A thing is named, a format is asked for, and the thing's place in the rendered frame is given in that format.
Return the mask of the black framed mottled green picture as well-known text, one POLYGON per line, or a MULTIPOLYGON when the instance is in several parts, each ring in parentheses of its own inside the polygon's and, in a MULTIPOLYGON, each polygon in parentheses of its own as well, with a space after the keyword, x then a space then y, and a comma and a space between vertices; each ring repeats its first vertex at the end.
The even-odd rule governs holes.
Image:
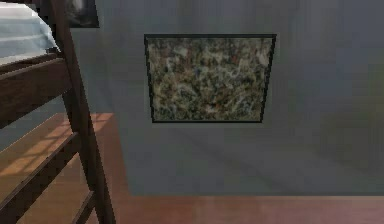
POLYGON ((154 123, 261 123, 275 34, 146 34, 154 123))

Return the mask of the dark brown wooden bed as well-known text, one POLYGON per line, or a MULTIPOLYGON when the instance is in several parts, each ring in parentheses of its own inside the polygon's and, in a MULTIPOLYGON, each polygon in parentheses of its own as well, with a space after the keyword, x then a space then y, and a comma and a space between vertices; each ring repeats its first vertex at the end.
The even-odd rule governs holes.
POLYGON ((89 192, 71 224, 95 212, 99 224, 116 224, 90 110, 63 0, 0 0, 31 8, 58 44, 47 53, 0 66, 0 129, 50 100, 63 98, 72 134, 0 202, 0 221, 16 224, 68 162, 80 157, 89 192))

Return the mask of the small dark framed picture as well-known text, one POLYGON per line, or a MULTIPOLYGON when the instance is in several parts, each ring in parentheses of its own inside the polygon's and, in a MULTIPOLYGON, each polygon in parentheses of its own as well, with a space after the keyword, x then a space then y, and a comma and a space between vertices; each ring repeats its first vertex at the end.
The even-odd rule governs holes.
POLYGON ((71 28, 98 28, 95 0, 65 0, 66 15, 71 28))

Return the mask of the pale blue striped bedding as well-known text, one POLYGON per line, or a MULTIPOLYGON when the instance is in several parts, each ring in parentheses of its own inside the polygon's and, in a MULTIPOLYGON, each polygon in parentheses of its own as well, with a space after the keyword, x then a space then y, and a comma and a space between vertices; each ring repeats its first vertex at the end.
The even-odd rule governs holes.
POLYGON ((0 65, 60 50, 34 4, 0 2, 0 65))

